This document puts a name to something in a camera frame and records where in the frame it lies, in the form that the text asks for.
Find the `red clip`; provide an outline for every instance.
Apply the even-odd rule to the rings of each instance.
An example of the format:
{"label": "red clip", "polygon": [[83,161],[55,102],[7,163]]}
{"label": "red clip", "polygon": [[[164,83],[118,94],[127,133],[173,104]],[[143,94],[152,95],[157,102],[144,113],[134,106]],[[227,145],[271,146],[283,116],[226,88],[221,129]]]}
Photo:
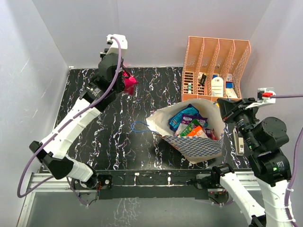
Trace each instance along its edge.
{"label": "red clip", "polygon": [[265,92],[262,94],[262,97],[270,98],[273,95],[271,92]]}

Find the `black marble surface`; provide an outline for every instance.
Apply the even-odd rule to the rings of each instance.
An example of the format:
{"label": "black marble surface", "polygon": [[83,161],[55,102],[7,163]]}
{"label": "black marble surface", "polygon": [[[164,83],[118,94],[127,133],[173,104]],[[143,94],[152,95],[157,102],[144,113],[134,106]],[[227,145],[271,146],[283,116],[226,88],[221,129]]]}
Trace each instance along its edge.
{"label": "black marble surface", "polygon": [[[105,169],[188,169],[206,168],[228,162],[234,168],[249,168],[245,157],[233,147],[233,125],[224,135],[222,156],[198,164],[189,163],[176,149],[151,132],[131,131],[134,121],[145,121],[157,109],[181,101],[181,67],[131,68],[139,82],[133,96],[119,94],[106,110],[75,140],[69,156]],[[89,82],[94,69],[71,70],[56,124],[71,110],[79,93]]]}

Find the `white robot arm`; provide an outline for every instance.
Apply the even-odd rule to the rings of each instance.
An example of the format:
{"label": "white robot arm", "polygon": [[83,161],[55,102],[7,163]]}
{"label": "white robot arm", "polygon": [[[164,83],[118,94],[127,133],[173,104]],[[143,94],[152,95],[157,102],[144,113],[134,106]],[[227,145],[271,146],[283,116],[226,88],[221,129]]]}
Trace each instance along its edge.
{"label": "white robot arm", "polygon": [[263,195],[265,209],[262,208],[241,185],[233,169],[228,164],[213,167],[215,183],[224,187],[243,212],[249,227],[291,227],[296,226],[285,207],[286,190],[291,179],[290,164],[280,147],[289,141],[286,125],[275,117],[268,117],[257,124],[255,115],[258,107],[273,104],[272,88],[258,89],[260,97],[244,98],[239,101],[218,99],[221,117],[225,123],[235,123],[252,151],[248,157],[250,166]]}
{"label": "white robot arm", "polygon": [[83,129],[116,98],[116,94],[123,92],[125,87],[123,71],[113,85],[113,88],[105,98],[90,108],[107,90],[112,82],[115,70],[118,67],[118,43],[121,47],[122,56],[127,50],[127,40],[124,35],[108,35],[107,43],[110,48],[100,53],[102,61],[98,65],[98,72],[90,79],[90,83],[80,94],[75,105],[60,124],[41,142],[33,141],[29,148],[35,153],[43,144],[49,141],[54,134],[57,136],[37,154],[37,158],[56,179],[71,177],[83,182],[88,188],[97,183],[96,171],[87,164],[81,163],[67,155],[68,149]]}

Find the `white wall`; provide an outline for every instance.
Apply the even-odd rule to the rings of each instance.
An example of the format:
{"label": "white wall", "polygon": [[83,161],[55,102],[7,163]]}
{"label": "white wall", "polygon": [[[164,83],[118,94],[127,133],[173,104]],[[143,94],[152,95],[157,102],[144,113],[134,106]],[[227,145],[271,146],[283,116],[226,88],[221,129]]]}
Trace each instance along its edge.
{"label": "white wall", "polygon": [[[31,0],[0,1],[0,223],[16,226],[28,146],[52,129],[68,67]],[[37,161],[27,173],[39,168]]]}
{"label": "white wall", "polygon": [[189,35],[250,39],[270,0],[33,0],[69,66],[96,68],[108,34],[129,66],[181,66]]}
{"label": "white wall", "polygon": [[[274,87],[278,95],[302,93],[303,2],[273,0],[261,19],[251,42],[251,56],[241,81],[244,97],[256,97],[257,88]],[[275,105],[259,109],[257,117],[275,116],[286,123],[289,143],[282,147],[293,163],[294,145],[303,127],[302,99],[277,99]],[[301,143],[299,169],[291,195],[298,226],[303,225],[303,155]]]}

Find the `white paper bag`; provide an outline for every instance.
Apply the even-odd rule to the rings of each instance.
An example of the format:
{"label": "white paper bag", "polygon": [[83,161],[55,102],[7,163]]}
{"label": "white paper bag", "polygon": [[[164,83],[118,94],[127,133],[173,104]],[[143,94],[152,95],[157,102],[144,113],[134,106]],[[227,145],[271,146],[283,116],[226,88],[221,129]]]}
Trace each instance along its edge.
{"label": "white paper bag", "polygon": [[[169,128],[169,119],[192,104],[202,117],[207,117],[207,128],[214,129],[217,140],[202,137],[175,137]],[[176,148],[184,157],[195,164],[220,156],[223,146],[225,124],[222,121],[220,110],[214,102],[207,99],[189,99],[184,102],[168,106],[154,112],[146,118],[149,129],[158,132],[164,140]]]}

